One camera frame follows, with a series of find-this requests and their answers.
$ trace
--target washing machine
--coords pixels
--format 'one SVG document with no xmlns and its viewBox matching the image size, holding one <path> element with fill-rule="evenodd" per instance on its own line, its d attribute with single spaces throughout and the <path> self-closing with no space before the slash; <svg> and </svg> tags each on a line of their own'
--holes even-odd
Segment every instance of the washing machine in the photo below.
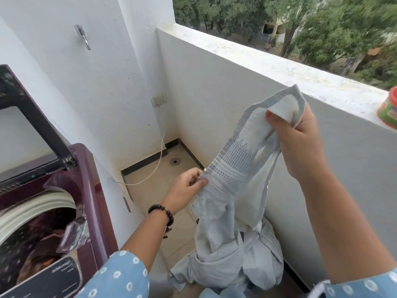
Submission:
<svg viewBox="0 0 397 298">
<path fill-rule="evenodd" d="M 83 144 L 65 144 L 7 65 L 0 126 L 0 297 L 74 296 L 144 216 Z M 153 268 L 151 296 L 167 297 L 161 255 Z"/>
</svg>

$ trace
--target gray cloth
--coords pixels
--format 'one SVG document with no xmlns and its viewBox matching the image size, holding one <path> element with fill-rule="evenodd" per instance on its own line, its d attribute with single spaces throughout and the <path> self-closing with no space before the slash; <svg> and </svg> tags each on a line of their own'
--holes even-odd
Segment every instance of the gray cloth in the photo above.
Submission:
<svg viewBox="0 0 397 298">
<path fill-rule="evenodd" d="M 196 250 L 171 269 L 176 280 L 242 289 L 249 280 L 262 289 L 281 281 L 280 244 L 263 218 L 280 142 L 265 113 L 270 110 L 295 127 L 304 108 L 294 85 L 244 111 L 232 137 L 200 176 L 209 184 L 192 205 L 200 218 Z"/>
</svg>

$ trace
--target washing machine drum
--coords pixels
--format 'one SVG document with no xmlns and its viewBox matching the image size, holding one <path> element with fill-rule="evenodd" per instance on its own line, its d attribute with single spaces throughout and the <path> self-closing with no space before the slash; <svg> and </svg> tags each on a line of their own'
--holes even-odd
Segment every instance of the washing machine drum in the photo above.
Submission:
<svg viewBox="0 0 397 298">
<path fill-rule="evenodd" d="M 56 250 L 75 218 L 73 198 L 58 191 L 0 212 L 0 295 L 63 256 Z"/>
</svg>

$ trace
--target floor drain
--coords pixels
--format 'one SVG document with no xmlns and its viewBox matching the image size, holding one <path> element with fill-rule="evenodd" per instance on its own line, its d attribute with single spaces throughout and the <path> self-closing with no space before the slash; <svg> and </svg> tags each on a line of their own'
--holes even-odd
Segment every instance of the floor drain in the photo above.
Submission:
<svg viewBox="0 0 397 298">
<path fill-rule="evenodd" d="M 179 163 L 181 163 L 181 160 L 179 160 L 178 158 L 172 158 L 172 159 L 170 160 L 170 164 L 171 164 L 172 166 L 179 165 Z"/>
</svg>

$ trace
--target blue sleeve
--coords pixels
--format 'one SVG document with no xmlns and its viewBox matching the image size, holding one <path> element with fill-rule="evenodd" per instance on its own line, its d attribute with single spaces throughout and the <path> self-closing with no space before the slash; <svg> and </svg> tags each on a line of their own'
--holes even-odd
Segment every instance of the blue sleeve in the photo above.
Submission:
<svg viewBox="0 0 397 298">
<path fill-rule="evenodd" d="M 349 281 L 337 285 L 326 285 L 327 298 L 375 298 L 397 297 L 397 268 L 378 276 Z"/>
<path fill-rule="evenodd" d="M 147 298 L 148 295 L 149 276 L 145 265 L 128 251 L 117 251 L 75 297 Z"/>
</svg>

